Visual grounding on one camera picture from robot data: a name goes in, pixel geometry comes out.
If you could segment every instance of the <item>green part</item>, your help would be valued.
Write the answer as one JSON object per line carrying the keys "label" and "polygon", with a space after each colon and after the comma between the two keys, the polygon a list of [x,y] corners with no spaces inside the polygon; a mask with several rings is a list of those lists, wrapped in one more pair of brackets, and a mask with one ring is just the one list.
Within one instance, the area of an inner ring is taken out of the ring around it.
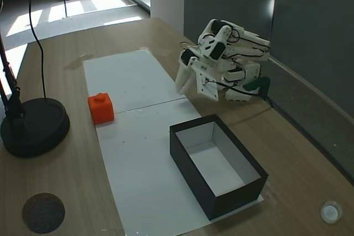
{"label": "green part", "polygon": [[259,95],[262,98],[267,98],[268,91],[270,87],[270,78],[269,77],[259,77],[256,80],[252,81],[249,84],[243,85],[243,88],[246,91],[254,91],[259,88]]}

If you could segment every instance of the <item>white round object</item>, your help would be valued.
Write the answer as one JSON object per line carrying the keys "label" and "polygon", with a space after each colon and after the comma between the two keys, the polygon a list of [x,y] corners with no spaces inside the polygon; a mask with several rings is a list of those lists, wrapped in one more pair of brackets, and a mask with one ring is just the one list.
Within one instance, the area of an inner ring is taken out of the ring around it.
{"label": "white round object", "polygon": [[342,216],[342,208],[335,201],[326,202],[321,209],[321,218],[328,224],[336,223]]}

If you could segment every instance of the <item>floor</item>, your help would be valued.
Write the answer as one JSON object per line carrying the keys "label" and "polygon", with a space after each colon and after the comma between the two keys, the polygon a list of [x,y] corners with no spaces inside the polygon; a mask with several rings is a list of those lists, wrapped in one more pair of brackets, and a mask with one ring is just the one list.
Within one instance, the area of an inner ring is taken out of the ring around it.
{"label": "floor", "polygon": [[[33,0],[32,20],[39,39],[88,28],[149,18],[130,0],[71,0],[65,16],[62,0]],[[4,0],[0,31],[7,59],[17,75],[27,44],[34,41],[28,18],[27,0]],[[0,73],[6,94],[10,89]]]}
{"label": "floor", "polygon": [[[62,4],[61,0],[33,0],[33,21],[39,39],[149,17],[129,0],[72,0],[68,4],[68,13],[73,16],[61,19]],[[4,46],[16,75],[27,44],[34,41],[27,12],[27,0],[4,0],[0,15]],[[269,95],[275,105],[324,155],[334,161],[348,179],[353,180],[354,124],[273,61],[263,63],[262,75],[272,80]]]}

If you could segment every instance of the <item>sunlight on floor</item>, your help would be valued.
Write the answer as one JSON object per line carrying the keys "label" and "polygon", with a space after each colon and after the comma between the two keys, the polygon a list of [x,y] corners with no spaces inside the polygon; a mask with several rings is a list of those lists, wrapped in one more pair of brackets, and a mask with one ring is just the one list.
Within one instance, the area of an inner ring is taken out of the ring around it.
{"label": "sunlight on floor", "polygon": [[[39,11],[34,11],[31,13],[32,15],[32,23],[33,23],[33,27],[35,28],[38,24],[39,18],[42,14],[42,9]],[[16,21],[14,22],[14,24],[12,24],[8,34],[6,36],[10,36],[16,33],[20,33],[23,32],[25,30],[30,29],[30,25],[29,25],[29,16],[28,13],[18,16]]]}
{"label": "sunlight on floor", "polygon": [[98,11],[104,11],[112,8],[122,8],[127,5],[121,0],[92,0]]}
{"label": "sunlight on floor", "polygon": [[124,23],[124,22],[135,22],[136,20],[142,20],[142,18],[136,16],[136,17],[126,18],[126,19],[119,19],[119,20],[114,20],[112,22],[106,22],[104,23],[104,25],[107,26],[107,25],[113,25],[113,24]]}
{"label": "sunlight on floor", "polygon": [[[67,16],[75,16],[79,14],[84,14],[84,8],[80,1],[74,1],[66,4]],[[64,4],[54,6],[50,9],[48,22],[54,22],[65,18],[65,8]]]}
{"label": "sunlight on floor", "polygon": [[[18,71],[20,69],[24,53],[26,52],[27,44],[18,46],[16,48],[10,49],[6,51],[7,61],[10,63],[13,74],[17,77]],[[0,74],[1,84],[4,87],[4,91],[6,95],[11,94],[10,87],[7,83],[5,73],[2,71]]]}

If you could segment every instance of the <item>wire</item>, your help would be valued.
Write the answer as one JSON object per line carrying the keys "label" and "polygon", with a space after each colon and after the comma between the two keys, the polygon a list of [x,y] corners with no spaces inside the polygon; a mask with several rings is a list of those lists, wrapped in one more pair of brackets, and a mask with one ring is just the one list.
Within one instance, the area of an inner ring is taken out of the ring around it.
{"label": "wire", "polygon": [[236,56],[236,55],[241,55],[241,56],[245,56],[245,57],[262,57],[265,53],[266,53],[266,52],[263,52],[262,55],[245,55],[245,54],[239,54],[239,53],[237,53],[237,54],[233,54],[233,55],[229,55],[229,56],[222,56],[221,58],[223,58],[223,59],[229,59],[229,58],[232,58],[232,57],[234,57],[234,56]]}
{"label": "wire", "polygon": [[40,41],[38,40],[38,37],[34,31],[33,28],[33,23],[32,23],[32,16],[31,16],[31,12],[32,12],[32,0],[28,0],[28,13],[29,13],[29,24],[31,26],[31,31],[33,34],[33,37],[35,38],[35,41],[37,42],[39,49],[40,49],[40,53],[41,53],[41,75],[42,75],[42,87],[43,87],[43,96],[44,98],[46,98],[46,93],[45,93],[45,83],[44,83],[44,70],[43,70],[43,65],[44,65],[44,52],[43,52],[43,47],[40,44]]}
{"label": "wire", "polygon": [[[207,37],[207,36],[214,36],[213,34],[205,34],[203,37],[202,37],[202,39],[204,39],[205,37]],[[183,48],[183,49],[185,49],[183,46],[182,46],[182,44],[188,44],[188,47],[192,47],[192,48],[198,48],[199,46],[200,46],[200,43],[198,43],[197,45],[191,45],[190,43],[188,43],[188,42],[186,42],[186,41],[181,41],[180,43],[179,43],[179,45]]]}
{"label": "wire", "polygon": [[224,88],[228,88],[228,89],[230,89],[232,91],[236,91],[236,92],[244,94],[244,95],[256,96],[256,97],[263,98],[264,100],[268,100],[269,105],[273,108],[273,103],[272,103],[272,101],[270,100],[270,98],[267,95],[261,95],[261,94],[258,94],[258,93],[250,93],[250,92],[246,92],[246,91],[241,91],[241,90],[238,90],[238,89],[236,89],[236,88],[234,88],[232,86],[226,85],[224,83],[206,79],[205,83],[209,83],[209,82],[215,83],[215,84],[217,84],[219,86],[222,86]]}
{"label": "wire", "polygon": [[200,44],[198,44],[198,45],[190,45],[190,43],[188,43],[188,42],[186,42],[186,41],[181,41],[180,43],[179,43],[179,45],[183,48],[183,49],[186,49],[186,48],[184,48],[183,46],[182,46],[182,44],[188,44],[188,47],[193,47],[193,48],[198,48],[199,46],[200,46]]}
{"label": "wire", "polygon": [[234,37],[235,39],[237,39],[237,41],[229,41],[229,43],[232,43],[232,44],[237,43],[237,42],[240,40],[240,38],[241,38],[240,32],[239,32],[237,29],[232,29],[232,31],[234,31],[234,30],[237,32],[238,37],[234,36],[234,35],[231,33],[231,36]]}

